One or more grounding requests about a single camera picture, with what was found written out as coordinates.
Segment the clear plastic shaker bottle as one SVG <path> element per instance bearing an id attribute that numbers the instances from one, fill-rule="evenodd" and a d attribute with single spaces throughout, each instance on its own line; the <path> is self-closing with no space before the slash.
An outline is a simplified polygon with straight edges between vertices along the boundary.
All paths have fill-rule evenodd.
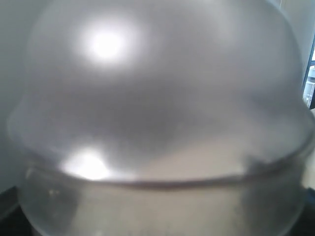
<path id="1" fill-rule="evenodd" d="M 42 236 L 284 236 L 315 118 L 271 0 L 53 0 L 9 116 Z"/>

